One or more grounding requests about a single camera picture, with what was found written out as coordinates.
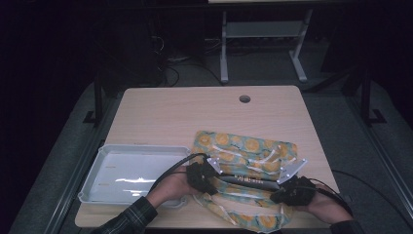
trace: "table leg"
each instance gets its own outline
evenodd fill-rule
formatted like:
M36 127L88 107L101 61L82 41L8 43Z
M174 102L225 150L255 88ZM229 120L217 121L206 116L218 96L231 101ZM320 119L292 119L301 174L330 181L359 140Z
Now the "table leg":
M291 57L291 61L292 61L292 64L294 65L295 72L297 73L298 79L300 80L300 82L303 82L303 83L307 82L307 76L306 76L306 73L304 72L303 66L301 65L301 62L298 56L300 55L301 47L303 46L304 38L306 37L306 33L309 27L310 18L311 18L312 13L313 13L312 9L307 11L303 24L300 29L300 33L298 35L297 46L295 47L293 51L289 52L289 56Z
M222 49L221 49L221 82L228 83L228 66L227 66L227 13L222 14Z

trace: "sleeve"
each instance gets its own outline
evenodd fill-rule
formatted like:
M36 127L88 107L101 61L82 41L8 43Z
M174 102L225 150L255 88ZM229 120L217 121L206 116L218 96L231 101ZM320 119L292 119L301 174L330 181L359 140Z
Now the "sleeve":
M95 229L92 234L143 233L155 216L155 208L145 197L140 197L118 216Z
M360 224L355 220L334 223L330 230L332 234L364 234Z

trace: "metal stand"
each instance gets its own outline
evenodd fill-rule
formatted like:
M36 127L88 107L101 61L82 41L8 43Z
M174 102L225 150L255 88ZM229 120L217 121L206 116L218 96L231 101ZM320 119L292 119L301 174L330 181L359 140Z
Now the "metal stand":
M97 127L103 116L102 87L98 75L94 77L94 112L88 111L83 123L93 123Z
M368 127L371 127L371 124L387 123L386 119L378 109L372 110L376 117L370 118L370 88L371 78L367 70L361 85L361 118Z
M307 82L307 77L299 60L301 48L306 37L307 29L313 10L308 10L304 20L292 21L250 21L250 22L228 22L227 13L222 16L222 48L221 48L221 82L228 83L227 65L227 38L245 37L296 37L297 45L289 52L300 82Z

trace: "hole in table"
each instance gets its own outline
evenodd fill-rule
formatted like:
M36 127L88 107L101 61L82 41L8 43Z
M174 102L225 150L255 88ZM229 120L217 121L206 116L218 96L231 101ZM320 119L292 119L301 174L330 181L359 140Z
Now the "hole in table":
M251 101L251 97L249 97L249 96L240 96L240 102L249 103L250 101Z

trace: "plaid sleeve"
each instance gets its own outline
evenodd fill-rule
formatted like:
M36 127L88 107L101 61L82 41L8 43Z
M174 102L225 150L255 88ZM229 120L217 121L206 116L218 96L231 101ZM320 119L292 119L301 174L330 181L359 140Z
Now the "plaid sleeve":
M157 214L157 211L148 200L146 200L145 197L140 197L117 217L110 219L108 222L95 229L92 233L143 233L146 225L148 225Z

